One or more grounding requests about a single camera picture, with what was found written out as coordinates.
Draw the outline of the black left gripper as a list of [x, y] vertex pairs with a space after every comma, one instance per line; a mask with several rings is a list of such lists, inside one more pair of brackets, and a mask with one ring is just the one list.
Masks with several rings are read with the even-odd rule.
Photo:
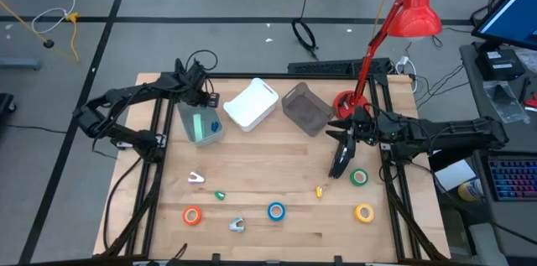
[[200, 63], [194, 63], [187, 69], [182, 63], [175, 64], [175, 77], [180, 83], [178, 99], [193, 107], [217, 108], [220, 95], [209, 90], [207, 84], [211, 84], [206, 68]]

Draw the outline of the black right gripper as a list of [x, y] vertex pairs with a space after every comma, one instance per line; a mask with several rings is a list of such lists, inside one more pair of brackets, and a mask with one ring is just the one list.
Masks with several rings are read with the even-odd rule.
[[328, 130], [326, 134], [339, 143], [365, 142], [374, 146], [383, 141], [378, 120], [383, 117], [380, 112], [377, 117], [373, 117], [364, 107], [357, 106], [351, 118], [337, 119], [330, 121], [329, 126], [344, 129], [343, 131]]

